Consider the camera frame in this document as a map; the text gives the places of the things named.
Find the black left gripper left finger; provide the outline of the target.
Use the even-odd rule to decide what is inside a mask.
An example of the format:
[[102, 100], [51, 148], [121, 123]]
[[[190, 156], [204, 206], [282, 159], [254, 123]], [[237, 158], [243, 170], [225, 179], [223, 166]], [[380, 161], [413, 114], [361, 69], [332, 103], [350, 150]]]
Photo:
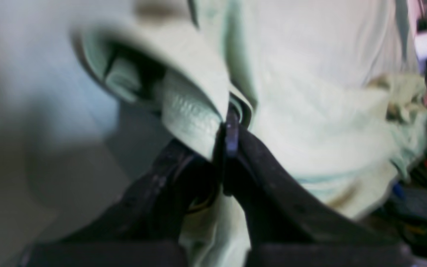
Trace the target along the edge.
[[172, 140], [102, 215], [58, 241], [37, 243], [19, 267], [187, 267], [178, 243], [186, 214], [218, 196], [218, 169]]

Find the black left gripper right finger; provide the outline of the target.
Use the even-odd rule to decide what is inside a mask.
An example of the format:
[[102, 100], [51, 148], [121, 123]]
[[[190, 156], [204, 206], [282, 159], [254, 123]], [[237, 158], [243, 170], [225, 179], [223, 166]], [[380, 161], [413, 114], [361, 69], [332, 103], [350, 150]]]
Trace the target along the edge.
[[402, 241], [364, 228], [300, 186], [234, 108], [223, 126], [223, 188], [245, 213], [246, 267], [413, 267]]

